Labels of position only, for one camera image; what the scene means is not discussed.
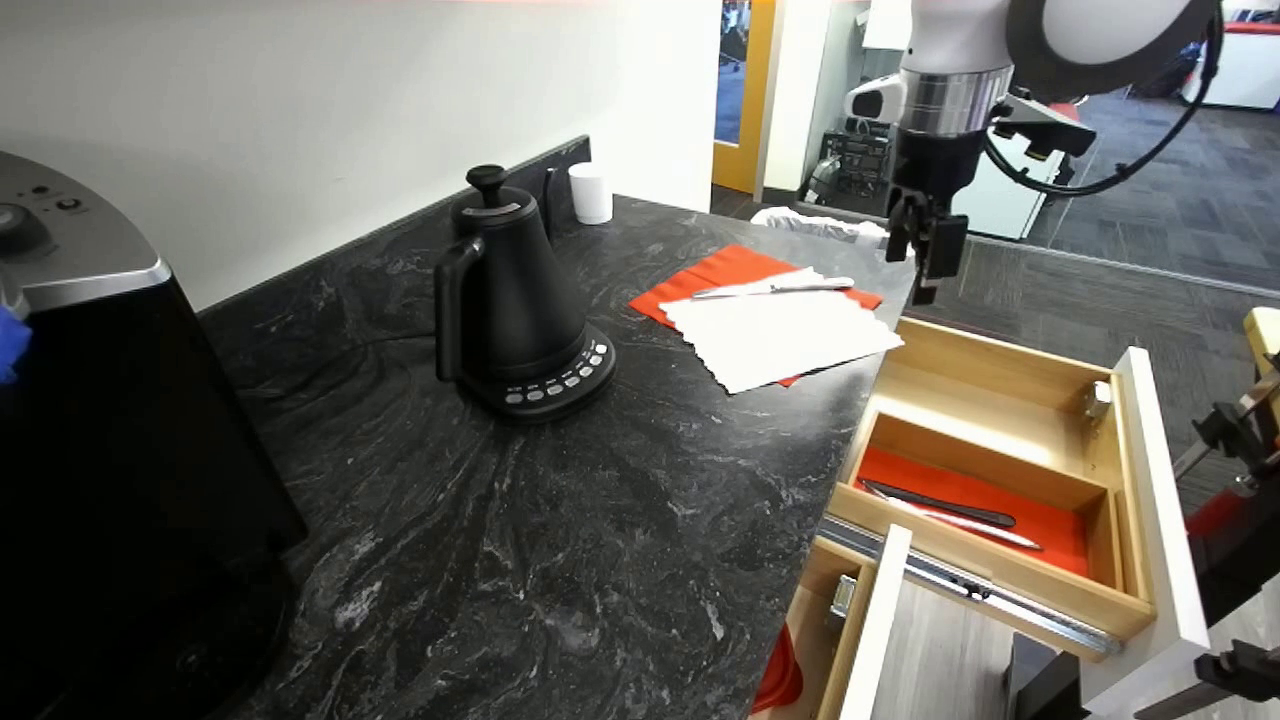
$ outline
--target granite countertop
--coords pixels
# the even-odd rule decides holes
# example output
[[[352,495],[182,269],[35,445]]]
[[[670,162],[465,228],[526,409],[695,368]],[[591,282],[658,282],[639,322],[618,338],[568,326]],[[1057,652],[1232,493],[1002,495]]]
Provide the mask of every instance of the granite countertop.
[[[745,718],[882,366],[728,398],[630,299],[749,244],[856,277],[898,322],[913,264],[618,202],[557,240],[618,377],[511,428],[435,381],[445,244],[430,213],[203,313],[314,531],[292,639],[235,718]]]

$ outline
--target black appliance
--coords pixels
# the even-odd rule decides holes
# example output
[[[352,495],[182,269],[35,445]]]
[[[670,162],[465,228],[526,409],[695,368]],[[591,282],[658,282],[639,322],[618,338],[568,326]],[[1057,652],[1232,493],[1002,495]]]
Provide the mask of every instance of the black appliance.
[[[618,347],[590,326],[539,206],[502,163],[470,173],[458,244],[435,264],[435,373],[505,422],[575,409],[614,377]]]
[[[287,638],[305,537],[182,285],[84,184],[0,156],[0,718],[212,718]]]

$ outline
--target cable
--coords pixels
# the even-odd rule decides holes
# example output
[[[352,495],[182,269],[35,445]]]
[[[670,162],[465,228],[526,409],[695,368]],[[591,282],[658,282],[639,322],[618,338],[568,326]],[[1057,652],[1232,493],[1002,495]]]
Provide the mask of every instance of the cable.
[[[1204,36],[1204,69],[1202,69],[1198,99],[1185,107],[1185,117],[1163,133],[1163,142],[1162,142],[1157,147],[1150,147],[1150,151],[1144,151],[1142,162],[1131,162],[1131,163],[1116,163],[1116,175],[1103,175],[1103,179],[1079,184],[1079,188],[1072,188],[1072,184],[1039,184],[1039,179],[1032,179],[1026,169],[1011,169],[1011,162],[995,147],[992,137],[986,142],[986,156],[987,156],[1011,184],[1032,188],[1032,192],[1043,192],[1043,195],[1057,195],[1057,202],[1110,192],[1110,188],[1131,179],[1142,169],[1150,169],[1150,163],[1194,126],[1194,117],[1204,107],[1204,98],[1210,98],[1210,87],[1212,87],[1212,79],[1217,79],[1217,65],[1219,65],[1219,51],[1225,51],[1225,36],[1230,36],[1225,17],[1212,17],[1212,20],[1210,20],[1210,36]]]

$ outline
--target paper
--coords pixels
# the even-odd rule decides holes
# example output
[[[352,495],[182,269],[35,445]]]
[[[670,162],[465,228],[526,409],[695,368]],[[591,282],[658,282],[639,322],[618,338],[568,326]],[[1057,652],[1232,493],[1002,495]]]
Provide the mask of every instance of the paper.
[[[806,269],[759,285],[778,282],[825,277]],[[892,327],[839,293],[677,299],[663,313],[728,391],[900,347]]]

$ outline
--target kettle handle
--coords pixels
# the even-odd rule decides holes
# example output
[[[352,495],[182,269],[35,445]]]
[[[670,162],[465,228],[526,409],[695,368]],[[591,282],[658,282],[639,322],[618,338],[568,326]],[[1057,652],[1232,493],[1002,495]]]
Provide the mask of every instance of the kettle handle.
[[[465,277],[479,262],[479,236],[458,244],[435,264],[435,377],[458,381],[465,357]]]

